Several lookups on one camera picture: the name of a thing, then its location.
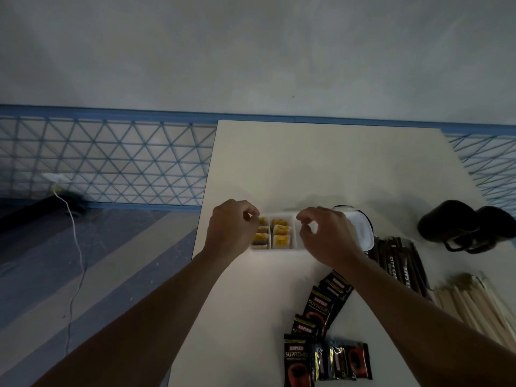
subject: black mug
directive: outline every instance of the black mug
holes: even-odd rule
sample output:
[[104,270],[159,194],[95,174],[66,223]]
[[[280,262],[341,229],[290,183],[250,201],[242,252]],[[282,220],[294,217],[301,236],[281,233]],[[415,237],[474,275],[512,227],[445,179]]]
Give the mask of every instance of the black mug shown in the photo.
[[454,239],[454,243],[460,246],[454,251],[466,250],[469,254],[480,254],[493,249],[497,243],[516,237],[516,220],[506,211],[484,206],[476,213],[480,219],[480,228],[472,234]]
[[448,242],[468,236],[479,228],[478,214],[465,203],[456,200],[444,201],[417,223],[417,231],[424,239],[444,243],[448,251],[462,251],[470,247],[453,249]]

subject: power cord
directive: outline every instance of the power cord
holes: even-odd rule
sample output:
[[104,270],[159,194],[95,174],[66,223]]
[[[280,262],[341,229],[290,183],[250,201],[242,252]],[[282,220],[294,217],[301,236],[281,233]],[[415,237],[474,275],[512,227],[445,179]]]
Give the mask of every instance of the power cord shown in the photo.
[[81,247],[79,247],[79,242],[77,241],[77,233],[75,231],[75,221],[73,219],[72,211],[70,210],[70,207],[68,206],[68,202],[66,202],[63,198],[61,198],[56,193],[56,188],[53,188],[54,195],[59,198],[62,202],[65,203],[66,208],[68,209],[68,214],[70,215],[70,218],[72,219],[72,228],[73,228],[73,240],[75,240],[75,246],[77,246],[77,250],[79,252],[79,263],[81,264],[81,280],[79,281],[79,285],[77,286],[77,290],[75,291],[75,294],[70,299],[70,303],[68,304],[68,310],[70,313],[70,318],[68,319],[68,326],[67,326],[67,337],[66,337],[66,345],[64,346],[64,356],[68,356],[68,353],[70,353],[70,336],[72,333],[72,320],[73,320],[73,302],[75,298],[77,297],[79,291],[81,290],[81,286],[83,285],[84,276],[86,275],[86,269],[83,264],[83,253],[81,252]]

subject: blue lattice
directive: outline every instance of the blue lattice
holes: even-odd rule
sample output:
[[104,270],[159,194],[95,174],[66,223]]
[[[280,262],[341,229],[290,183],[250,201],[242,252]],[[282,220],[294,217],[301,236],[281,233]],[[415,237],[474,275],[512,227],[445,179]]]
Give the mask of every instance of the blue lattice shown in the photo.
[[0,196],[41,199],[43,173],[90,201],[200,206],[216,125],[0,116]]
[[516,137],[445,136],[487,202],[516,216]]

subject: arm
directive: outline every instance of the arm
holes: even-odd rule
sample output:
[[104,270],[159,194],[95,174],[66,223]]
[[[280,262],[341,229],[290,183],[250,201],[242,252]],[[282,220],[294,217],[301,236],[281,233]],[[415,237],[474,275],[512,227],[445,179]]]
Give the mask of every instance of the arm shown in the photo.
[[55,365],[34,386],[158,386],[217,279],[251,243],[258,210],[213,210],[203,250],[174,277]]
[[[308,251],[355,288],[422,386],[516,384],[514,353],[439,310],[364,257],[344,214],[308,208],[298,219]],[[312,221],[318,223],[316,234],[307,225]]]

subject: electrical outlet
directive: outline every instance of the electrical outlet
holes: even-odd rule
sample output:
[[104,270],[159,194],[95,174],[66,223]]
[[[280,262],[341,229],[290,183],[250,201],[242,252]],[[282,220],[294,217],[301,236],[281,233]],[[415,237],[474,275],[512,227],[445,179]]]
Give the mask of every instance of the electrical outlet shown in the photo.
[[72,181],[70,181],[68,176],[66,176],[64,174],[55,174],[55,173],[52,173],[52,172],[43,172],[41,175],[47,181],[53,182],[53,183],[55,183],[57,185],[64,185],[64,184],[68,184],[68,183],[72,182]]

